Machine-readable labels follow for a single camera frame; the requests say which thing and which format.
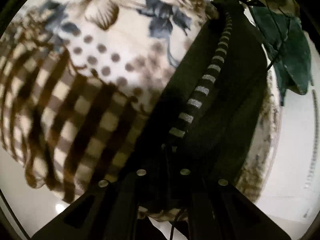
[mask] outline dark green fabric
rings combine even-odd
[[[308,92],[311,77],[311,54],[300,20],[296,17],[272,14],[282,37],[268,8],[252,8],[252,16],[264,36],[264,45],[270,60],[277,55],[281,47],[274,68],[283,105],[287,89],[299,95],[305,95]]]
[[[198,159],[195,165],[210,179],[234,181],[250,148],[267,87],[267,60],[259,32],[237,0],[214,0],[232,17],[232,33],[225,64],[210,91],[210,104],[194,120],[178,152]]]

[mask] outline black metal frame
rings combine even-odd
[[[119,182],[101,181],[89,189],[32,239],[134,240],[138,207],[146,203],[153,212],[186,208],[190,240],[290,239],[226,180],[182,170],[183,156],[165,148],[148,160],[148,168],[142,164],[146,169],[130,171]]]

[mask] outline brown dot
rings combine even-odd
[[[99,78],[98,72],[94,68],[90,69],[90,72],[94,77]]]
[[[133,103],[138,103],[139,100],[136,97],[129,97],[128,101]]]
[[[139,56],[135,59],[135,62],[138,67],[144,67],[146,65],[146,59],[142,56]]]
[[[150,70],[145,71],[143,74],[143,77],[148,85],[150,85],[150,86],[153,85],[152,84],[152,74],[151,74]]]
[[[163,54],[164,53],[164,47],[163,45],[160,43],[160,42],[157,42],[155,44],[153,44],[151,46],[151,49],[156,52],[156,53],[159,53],[159,54]]]
[[[124,86],[127,85],[127,83],[128,83],[128,81],[127,81],[124,77],[119,77],[119,78],[117,79],[117,85],[118,85],[119,87],[124,87]]]
[[[157,57],[149,57],[149,61],[150,61],[150,66],[152,69],[155,70],[160,67],[159,60]]]
[[[68,40],[68,39],[63,40],[63,44],[65,46],[68,46],[70,44],[70,40]]]
[[[113,53],[113,54],[111,55],[111,60],[112,60],[113,62],[118,62],[118,61],[120,60],[119,54],[118,54],[118,53]]]
[[[155,87],[161,87],[162,86],[162,79],[161,78],[157,78],[153,81],[153,84]]]
[[[93,38],[92,38],[92,36],[87,35],[84,37],[83,41],[84,41],[84,43],[90,43],[93,41]]]
[[[124,68],[128,72],[134,71],[134,67],[130,63],[127,63]]]
[[[101,73],[104,76],[110,75],[110,73],[111,73],[110,68],[109,67],[103,67],[102,70],[101,70]]]
[[[82,53],[82,49],[80,47],[76,47],[73,49],[73,52],[76,54],[76,55],[80,55]]]
[[[135,89],[133,90],[133,94],[134,94],[136,97],[141,96],[141,95],[143,94],[142,88],[135,88]]]
[[[96,63],[98,62],[97,58],[95,58],[94,56],[89,56],[88,57],[88,62],[91,64],[91,65],[96,65]]]
[[[172,75],[173,75],[173,71],[171,71],[171,70],[169,70],[169,69],[165,69],[164,71],[163,71],[163,76],[164,76],[164,78],[165,79],[170,79],[171,77],[172,77]]]
[[[73,35],[74,36],[79,36],[81,34],[81,31],[80,30],[76,30],[73,32]]]
[[[103,44],[99,44],[99,45],[97,46],[97,49],[98,49],[98,51],[99,51],[100,53],[105,53],[105,52],[107,51],[106,46],[104,46]]]
[[[155,104],[158,102],[160,96],[161,96],[161,93],[160,93],[160,92],[158,92],[158,91],[153,91],[153,92],[151,93],[150,104],[151,104],[151,105],[155,105]]]
[[[187,50],[190,48],[192,44],[192,40],[190,38],[186,38],[185,41],[183,42],[183,47]]]

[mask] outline fabric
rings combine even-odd
[[[311,80],[311,55],[300,20],[296,17],[272,13],[280,29],[281,33],[279,33],[268,8],[253,7],[252,13],[257,27],[264,36],[269,58],[272,60],[279,51],[274,68],[281,95],[281,105],[284,105],[287,89],[305,95]]]
[[[252,133],[256,126],[254,115],[257,115],[259,111],[262,98],[267,96],[267,93],[264,93],[265,83],[263,82],[263,76],[267,75],[267,66],[263,66],[265,54],[262,49],[259,49],[259,42],[257,42],[254,34],[251,33],[251,24],[243,16],[241,8],[237,6],[236,8],[239,11],[233,11],[232,17],[234,17],[233,23],[237,31],[233,30],[234,36],[230,39],[231,44],[228,50],[230,57],[226,58],[225,65],[222,68],[224,71],[221,70],[220,77],[216,81],[216,84],[219,82],[219,86],[215,86],[216,91],[213,91],[211,95],[209,94],[211,98],[215,97],[216,93],[219,96],[217,96],[217,100],[213,104],[209,101],[208,105],[201,106],[201,115],[203,115],[200,119],[201,121],[194,121],[196,130],[194,129],[195,127],[191,127],[188,130],[188,133],[185,134],[185,137],[188,136],[188,138],[184,140],[182,147],[178,147],[177,153],[179,153],[180,149],[181,162],[184,162],[186,157],[189,156],[195,160],[195,163],[197,162],[196,160],[200,159],[202,163],[198,165],[199,171],[209,174],[212,179],[221,177],[227,178],[228,181],[233,181],[234,177],[236,177],[239,179],[236,181],[239,181],[238,187],[241,192],[244,192],[247,197],[255,201],[259,198],[263,188],[263,183],[260,183],[258,178],[263,178],[262,181],[265,181],[271,164],[270,157],[271,159],[274,157],[274,152],[271,149],[274,148],[274,137],[277,134],[277,130],[272,127],[269,130],[268,138],[261,138],[260,129],[268,130],[269,128],[267,127],[270,125],[277,127],[279,120],[277,108],[279,104],[276,96],[272,96],[270,102],[264,106],[263,109],[268,111],[268,114],[265,112],[262,117],[263,121],[256,127],[256,136],[252,139],[252,143],[258,147],[261,146],[261,149],[254,148],[247,159],[247,167],[241,170],[239,174],[236,174],[241,169],[250,147]],[[206,69],[203,66],[210,64],[212,59],[210,48],[215,48],[218,44],[220,33],[209,32],[208,28],[210,27],[206,24],[201,29],[175,75],[164,89],[160,101],[151,115],[151,119],[140,136],[136,146],[136,158],[139,156],[142,156],[142,159],[148,158],[148,154],[155,152],[157,147],[160,147],[165,141],[166,131],[169,132],[171,128],[170,123],[175,123],[184,106],[181,104],[181,98],[183,102],[187,102],[193,88],[196,87],[198,80],[202,77],[203,72],[201,70],[205,71]],[[272,95],[277,94],[274,86],[270,87],[270,92]],[[164,110],[169,106],[171,111],[165,113]],[[275,119],[269,119],[269,113],[274,109],[276,109],[273,112]],[[217,136],[221,136],[220,141],[212,149],[213,140]],[[255,157],[257,161],[253,163],[251,159]],[[152,209],[151,206],[144,205],[144,207]],[[166,219],[174,218],[173,211],[163,211],[159,214],[152,214],[149,210],[144,210],[144,212],[147,212],[147,215],[151,215],[156,220],[161,220],[162,217]]]
[[[218,14],[205,0],[39,1],[0,40],[0,141],[32,188],[71,203],[117,180],[177,64]]]
[[[236,188],[254,203],[259,199],[272,169],[281,123],[274,69],[268,71],[267,83],[250,150],[235,183]]]

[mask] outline black cord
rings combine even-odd
[[[20,224],[18,218],[16,217],[16,215],[14,214],[13,210],[11,209],[9,203],[7,202],[7,199],[5,198],[4,194],[2,193],[1,189],[0,189],[0,198],[3,200],[5,206],[7,207],[10,215],[13,217],[14,221],[16,222],[16,224],[18,225],[19,229],[21,230],[21,232],[23,233],[24,237],[27,240],[30,240],[30,236],[28,235],[28,233],[24,230],[23,226]]]
[[[269,10],[269,13],[270,13],[270,15],[271,15],[271,17],[272,17],[272,19],[273,19],[273,21],[274,21],[277,29],[278,29],[278,32],[279,32],[279,35],[280,35],[280,39],[281,39],[281,44],[280,44],[280,47],[278,48],[278,52],[277,52],[277,54],[274,56],[274,58],[271,60],[269,66],[267,67],[267,71],[269,71],[269,69],[272,67],[272,65],[275,63],[275,61],[278,59],[278,57],[279,57],[279,55],[280,55],[280,51],[281,51],[281,49],[282,49],[282,47],[283,47],[283,45],[284,45],[284,43],[285,43],[285,40],[286,40],[288,37],[287,37],[287,38],[283,38],[283,37],[282,37],[282,33],[281,33],[281,30],[280,30],[280,27],[279,27],[276,19],[275,19],[274,16],[273,16],[273,13],[272,13],[269,5],[268,5],[267,0],[265,0],[265,1],[266,1],[267,8],[268,8],[268,10]],[[279,10],[282,12],[282,14],[283,14],[284,16],[288,17],[280,8],[279,8]]]
[[[170,240],[173,239],[173,232],[174,232],[174,227],[176,222],[178,221],[179,217],[185,212],[186,208],[182,208],[179,213],[176,215],[176,217],[174,218],[174,221],[172,223],[172,227],[171,227],[171,232],[170,232]]]

